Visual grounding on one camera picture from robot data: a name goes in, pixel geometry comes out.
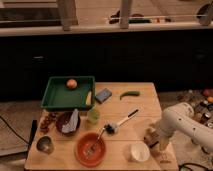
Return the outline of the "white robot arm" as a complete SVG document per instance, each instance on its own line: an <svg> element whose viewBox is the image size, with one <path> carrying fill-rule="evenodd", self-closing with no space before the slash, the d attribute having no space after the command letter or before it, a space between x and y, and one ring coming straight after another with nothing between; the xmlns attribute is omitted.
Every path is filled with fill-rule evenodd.
<svg viewBox="0 0 213 171"><path fill-rule="evenodd" d="M186 102L167 107L156 122L156 132L160 138L170 138L180 131L213 152L213 129L196 122L193 116L194 109Z"/></svg>

